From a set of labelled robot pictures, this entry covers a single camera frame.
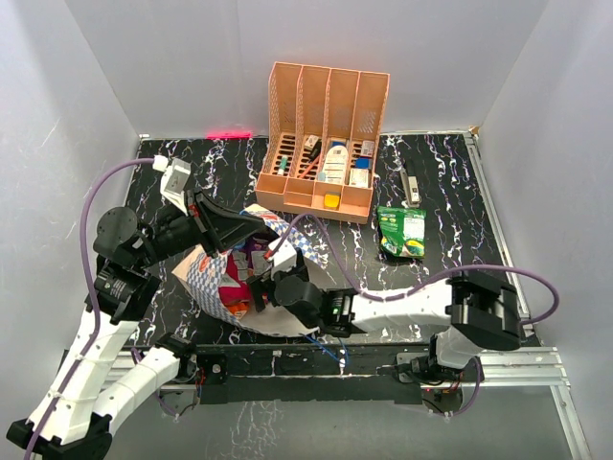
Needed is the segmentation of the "checkered paper bag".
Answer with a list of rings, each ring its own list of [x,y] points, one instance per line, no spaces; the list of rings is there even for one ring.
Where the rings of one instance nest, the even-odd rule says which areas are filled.
[[[216,257],[206,255],[204,250],[197,246],[176,266],[172,274],[181,282],[201,310],[213,318],[270,336],[296,337],[314,332],[315,328],[304,326],[284,307],[273,307],[268,304],[264,311],[256,311],[252,297],[247,301],[250,304],[250,311],[241,320],[235,319],[222,304],[218,288],[226,270],[229,254],[234,254],[234,260],[241,273],[247,271],[247,274],[242,273],[241,278],[245,277],[247,280],[250,276],[261,275],[271,268],[271,263],[264,258],[268,244],[279,239],[289,226],[287,221],[258,204],[245,208],[243,213],[262,218],[266,230]]]

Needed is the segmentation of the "green snack packet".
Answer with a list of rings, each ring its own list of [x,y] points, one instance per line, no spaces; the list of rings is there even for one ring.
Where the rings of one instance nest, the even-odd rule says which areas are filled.
[[[425,256],[425,210],[378,206],[376,216],[384,252],[397,258]]]

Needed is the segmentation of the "pink snack packet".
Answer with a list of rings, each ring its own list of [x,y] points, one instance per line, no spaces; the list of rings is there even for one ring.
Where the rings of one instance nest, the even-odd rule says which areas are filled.
[[[221,277],[218,288],[219,298],[224,306],[232,306],[251,299],[246,278],[241,278],[242,273],[236,265],[234,254],[230,253],[227,258],[226,270]]]

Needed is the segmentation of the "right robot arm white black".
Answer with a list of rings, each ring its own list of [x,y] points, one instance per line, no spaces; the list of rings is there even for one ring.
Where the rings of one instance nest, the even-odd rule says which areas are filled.
[[[247,286],[257,311],[281,307],[307,329],[337,338],[393,326],[441,327],[426,355],[397,365],[413,381],[454,380],[482,351],[520,347],[515,287],[481,271],[460,270],[409,291],[321,289],[295,270],[252,277]]]

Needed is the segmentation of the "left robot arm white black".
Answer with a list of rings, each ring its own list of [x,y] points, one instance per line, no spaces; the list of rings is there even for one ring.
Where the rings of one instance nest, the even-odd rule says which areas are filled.
[[[81,250],[88,294],[75,340],[42,402],[7,432],[25,458],[102,459],[114,433],[149,396],[169,380],[195,376],[193,344],[168,333],[102,389],[161,283],[151,266],[194,246],[209,256],[224,254],[265,227],[261,218],[224,209],[200,192],[189,192],[185,201],[184,209],[168,206],[154,225],[128,207],[100,218],[96,262],[89,262],[87,247]]]

